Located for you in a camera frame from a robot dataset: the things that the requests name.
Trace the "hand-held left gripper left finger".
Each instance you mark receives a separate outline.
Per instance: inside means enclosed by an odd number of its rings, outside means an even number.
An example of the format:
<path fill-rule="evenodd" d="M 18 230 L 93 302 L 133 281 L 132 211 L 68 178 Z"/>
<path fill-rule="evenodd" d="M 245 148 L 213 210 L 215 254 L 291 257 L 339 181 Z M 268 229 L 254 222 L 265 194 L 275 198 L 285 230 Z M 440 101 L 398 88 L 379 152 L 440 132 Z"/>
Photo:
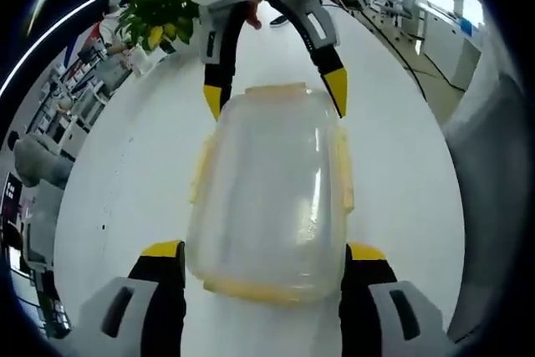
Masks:
<path fill-rule="evenodd" d="M 144 250 L 127 277 L 91 296 L 66 336 L 67 356 L 179 356 L 186 316 L 185 243 Z"/>

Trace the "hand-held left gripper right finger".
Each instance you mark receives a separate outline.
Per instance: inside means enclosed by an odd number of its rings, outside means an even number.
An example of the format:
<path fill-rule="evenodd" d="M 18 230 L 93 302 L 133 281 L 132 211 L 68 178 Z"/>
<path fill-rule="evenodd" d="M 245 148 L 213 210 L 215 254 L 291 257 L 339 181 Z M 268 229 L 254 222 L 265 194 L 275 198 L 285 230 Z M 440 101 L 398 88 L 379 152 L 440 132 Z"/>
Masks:
<path fill-rule="evenodd" d="M 343 356 L 447 356 L 441 311 L 400 281 L 377 248 L 346 245 L 339 319 Z"/>

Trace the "person's right hand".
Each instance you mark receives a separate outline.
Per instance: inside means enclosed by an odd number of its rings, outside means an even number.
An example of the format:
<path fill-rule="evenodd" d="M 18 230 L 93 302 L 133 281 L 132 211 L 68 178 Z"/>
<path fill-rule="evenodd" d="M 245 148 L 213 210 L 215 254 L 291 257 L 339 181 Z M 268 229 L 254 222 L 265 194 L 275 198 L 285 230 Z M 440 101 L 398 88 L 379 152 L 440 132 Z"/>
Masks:
<path fill-rule="evenodd" d="M 258 5 L 260 2 L 261 0 L 252 0 L 248 2 L 246 22 L 256 30 L 262 28 L 262 22 L 257 15 Z"/>

